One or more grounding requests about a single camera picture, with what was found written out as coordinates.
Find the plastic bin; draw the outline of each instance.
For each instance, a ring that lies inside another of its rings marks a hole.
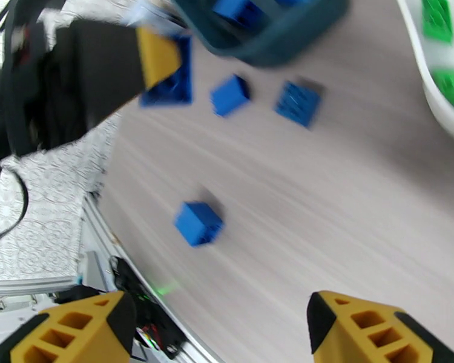
[[[251,0],[263,17],[256,27],[235,27],[217,15],[217,0],[172,0],[205,47],[219,56],[232,56],[255,67],[289,62],[334,24],[349,0],[309,0],[290,7],[275,0]]]

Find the white bowl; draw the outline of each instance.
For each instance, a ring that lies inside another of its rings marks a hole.
[[[448,0],[454,32],[454,0]],[[454,106],[449,103],[435,85],[430,68],[454,68],[454,38],[452,45],[426,39],[422,30],[421,0],[397,0],[412,41],[413,52],[424,92],[435,119],[454,137]]]

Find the table surface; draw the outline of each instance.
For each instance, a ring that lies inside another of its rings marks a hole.
[[[395,0],[352,0],[299,60],[256,70],[194,42],[194,104],[123,111],[100,210],[177,316],[225,362],[310,362],[306,306],[333,290],[400,306],[454,349],[454,142],[431,115]],[[253,101],[227,119],[230,73]],[[273,111],[326,88],[312,130]],[[225,228],[190,248],[183,201]]]

